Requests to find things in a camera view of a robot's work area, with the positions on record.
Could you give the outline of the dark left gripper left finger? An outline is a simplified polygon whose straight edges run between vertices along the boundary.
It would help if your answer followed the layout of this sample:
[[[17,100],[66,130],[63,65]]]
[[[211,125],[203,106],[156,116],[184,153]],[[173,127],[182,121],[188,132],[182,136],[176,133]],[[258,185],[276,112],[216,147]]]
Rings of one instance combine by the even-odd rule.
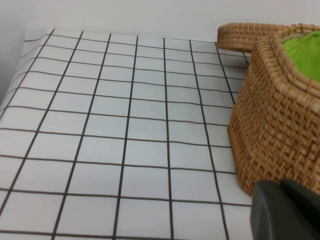
[[[308,220],[280,183],[259,180],[252,195],[250,225],[255,240],[318,240],[320,220]]]

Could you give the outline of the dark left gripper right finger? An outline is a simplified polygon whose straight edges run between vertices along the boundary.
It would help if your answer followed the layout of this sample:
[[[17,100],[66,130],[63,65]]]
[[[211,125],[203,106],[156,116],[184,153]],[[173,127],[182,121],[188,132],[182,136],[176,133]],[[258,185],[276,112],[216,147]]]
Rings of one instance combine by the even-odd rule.
[[[280,186],[306,219],[320,219],[319,194],[288,178],[281,180]]]

